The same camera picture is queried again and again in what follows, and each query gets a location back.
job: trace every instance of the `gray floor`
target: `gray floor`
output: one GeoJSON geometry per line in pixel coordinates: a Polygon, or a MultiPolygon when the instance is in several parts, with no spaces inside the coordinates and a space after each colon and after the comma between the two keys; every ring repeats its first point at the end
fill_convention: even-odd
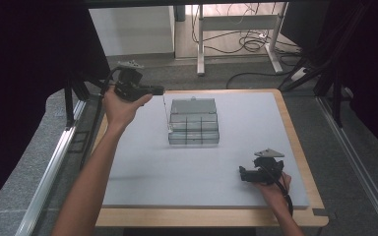
{"type": "MultiPolygon", "coordinates": [[[[194,60],[159,58],[144,61],[143,83],[163,85],[167,89],[225,89],[226,81],[237,73],[261,72],[272,74],[267,58],[208,59],[205,77],[197,77],[194,60]]],[[[234,80],[231,89],[276,88],[284,77],[243,76],[234,80]]],[[[316,80],[292,92],[283,94],[289,115],[302,144],[321,198],[330,216],[330,223],[321,235],[378,235],[378,213],[373,207],[358,178],[354,174],[340,143],[312,94],[316,80]]],[[[92,93],[97,89],[89,86],[92,93]]],[[[32,199],[35,188],[48,164],[64,129],[63,91],[47,101],[47,111],[19,165],[0,192],[0,235],[14,235],[32,199]]],[[[95,118],[95,96],[88,102],[79,124],[80,134],[90,131],[95,118]]],[[[344,130],[351,139],[362,162],[378,187],[378,141],[355,117],[347,103],[343,103],[344,130]]],[[[79,172],[83,157],[80,140],[70,151],[33,235],[48,235],[58,209],[72,181],[79,172]]],[[[314,235],[313,228],[304,229],[314,235]]],[[[258,228],[257,235],[281,235],[278,228],[258,228]]],[[[98,228],[94,235],[120,235],[119,228],[98,228]]]]}

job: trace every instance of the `wooden edge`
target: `wooden edge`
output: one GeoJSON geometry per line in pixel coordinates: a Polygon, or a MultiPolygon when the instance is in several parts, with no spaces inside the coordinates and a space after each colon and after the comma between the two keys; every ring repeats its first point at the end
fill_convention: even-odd
{"type": "MultiPolygon", "coordinates": [[[[166,93],[232,93],[271,92],[281,113],[287,136],[299,172],[305,185],[310,207],[296,209],[293,218],[300,226],[322,227],[328,224],[328,216],[316,216],[313,208],[324,208],[308,162],[294,130],[282,94],[277,89],[219,89],[219,90],[168,90],[166,93]]],[[[100,124],[94,149],[107,126],[106,116],[100,124]]],[[[269,209],[202,209],[202,208],[104,208],[100,210],[96,226],[118,227],[260,227],[278,226],[269,209]]]]}

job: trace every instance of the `white tabletop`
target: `white tabletop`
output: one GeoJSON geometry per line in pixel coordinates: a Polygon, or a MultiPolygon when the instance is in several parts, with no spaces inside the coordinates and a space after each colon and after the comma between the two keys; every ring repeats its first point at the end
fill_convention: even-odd
{"type": "Polygon", "coordinates": [[[176,147],[167,139],[161,96],[141,107],[123,134],[103,205],[113,207],[263,207],[260,192],[240,179],[238,166],[254,169],[254,152],[266,148],[284,154],[284,172],[292,176],[295,207],[309,206],[304,184],[271,92],[166,93],[169,116],[174,98],[214,98],[220,143],[212,147],[176,147]]]}

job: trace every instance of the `dark wall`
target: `dark wall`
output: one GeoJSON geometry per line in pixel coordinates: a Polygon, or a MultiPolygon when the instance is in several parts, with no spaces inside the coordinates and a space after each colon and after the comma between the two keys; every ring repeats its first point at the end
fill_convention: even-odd
{"type": "Polygon", "coordinates": [[[300,46],[303,51],[310,51],[318,44],[329,6],[330,1],[289,2],[281,34],[300,46]]]}
{"type": "Polygon", "coordinates": [[[101,79],[109,73],[88,10],[27,2],[0,1],[0,189],[38,127],[46,99],[76,72],[101,79]]]}
{"type": "MultiPolygon", "coordinates": [[[[335,28],[356,2],[332,1],[321,40],[335,28]]],[[[378,138],[378,1],[371,3],[357,26],[338,70],[343,85],[354,94],[351,108],[378,138]]]]}

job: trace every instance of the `power strip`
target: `power strip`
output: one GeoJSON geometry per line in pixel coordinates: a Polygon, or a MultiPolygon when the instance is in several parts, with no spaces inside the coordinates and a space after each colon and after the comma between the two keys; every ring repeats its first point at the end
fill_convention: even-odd
{"type": "Polygon", "coordinates": [[[304,75],[306,75],[306,73],[308,73],[308,72],[309,72],[309,69],[302,67],[302,68],[300,68],[299,71],[297,71],[295,74],[293,74],[292,80],[297,81],[300,78],[302,78],[304,75]]]}

